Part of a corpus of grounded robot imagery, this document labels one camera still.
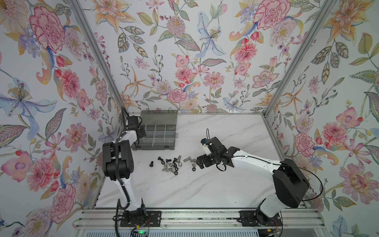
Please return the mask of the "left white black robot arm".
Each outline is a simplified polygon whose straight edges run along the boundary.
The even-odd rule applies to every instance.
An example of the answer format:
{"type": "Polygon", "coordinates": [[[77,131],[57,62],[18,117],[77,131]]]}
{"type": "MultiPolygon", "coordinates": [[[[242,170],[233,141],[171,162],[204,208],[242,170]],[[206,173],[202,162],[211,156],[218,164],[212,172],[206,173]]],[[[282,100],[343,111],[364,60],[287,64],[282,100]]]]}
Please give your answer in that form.
{"type": "Polygon", "coordinates": [[[103,144],[103,173],[110,178],[120,191],[118,208],[134,211],[141,208],[142,198],[137,194],[131,174],[134,172],[134,160],[131,146],[146,136],[141,127],[140,116],[127,116],[122,119],[124,125],[120,136],[103,144]]]}

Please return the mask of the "black socket screw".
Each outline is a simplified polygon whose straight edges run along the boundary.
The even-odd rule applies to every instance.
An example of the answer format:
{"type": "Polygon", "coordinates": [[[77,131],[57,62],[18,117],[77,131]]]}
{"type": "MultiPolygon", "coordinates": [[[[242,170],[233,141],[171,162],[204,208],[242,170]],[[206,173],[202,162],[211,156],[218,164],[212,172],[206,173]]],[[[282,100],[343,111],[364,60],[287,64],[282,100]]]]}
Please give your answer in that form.
{"type": "Polygon", "coordinates": [[[165,161],[161,157],[158,157],[158,160],[161,162],[162,165],[165,165],[165,161]]]}

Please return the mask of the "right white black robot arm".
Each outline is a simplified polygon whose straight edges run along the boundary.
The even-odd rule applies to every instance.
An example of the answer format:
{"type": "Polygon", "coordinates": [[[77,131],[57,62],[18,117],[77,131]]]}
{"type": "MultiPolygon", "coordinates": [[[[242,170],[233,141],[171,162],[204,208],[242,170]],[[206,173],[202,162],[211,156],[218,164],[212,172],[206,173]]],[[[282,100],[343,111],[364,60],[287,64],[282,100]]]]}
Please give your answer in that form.
{"type": "Polygon", "coordinates": [[[287,207],[298,208],[310,188],[300,167],[290,159],[278,162],[255,156],[237,147],[227,149],[217,137],[204,138],[201,145],[205,154],[196,159],[196,164],[201,169],[213,165],[242,168],[274,184],[274,195],[265,198],[256,209],[258,218],[270,219],[287,207]]]}

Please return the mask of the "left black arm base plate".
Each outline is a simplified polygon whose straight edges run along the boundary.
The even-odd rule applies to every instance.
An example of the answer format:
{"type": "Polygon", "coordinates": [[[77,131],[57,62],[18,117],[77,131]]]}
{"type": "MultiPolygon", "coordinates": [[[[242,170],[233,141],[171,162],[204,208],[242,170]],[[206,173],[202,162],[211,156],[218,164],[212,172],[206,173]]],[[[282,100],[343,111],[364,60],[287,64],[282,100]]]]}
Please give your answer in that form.
{"type": "Polygon", "coordinates": [[[161,211],[125,211],[120,220],[121,227],[137,227],[145,224],[147,227],[160,227],[161,211]]]}

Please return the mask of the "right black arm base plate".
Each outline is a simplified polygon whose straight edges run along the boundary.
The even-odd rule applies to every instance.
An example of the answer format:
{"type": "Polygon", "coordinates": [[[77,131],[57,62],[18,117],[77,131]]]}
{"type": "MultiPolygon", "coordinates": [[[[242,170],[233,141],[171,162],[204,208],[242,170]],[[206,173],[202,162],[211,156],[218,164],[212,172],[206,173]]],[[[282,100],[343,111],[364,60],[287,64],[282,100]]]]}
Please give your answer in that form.
{"type": "Polygon", "coordinates": [[[255,210],[242,210],[239,212],[239,220],[243,227],[277,227],[282,226],[282,219],[277,213],[273,217],[267,217],[262,212],[255,210]]]}

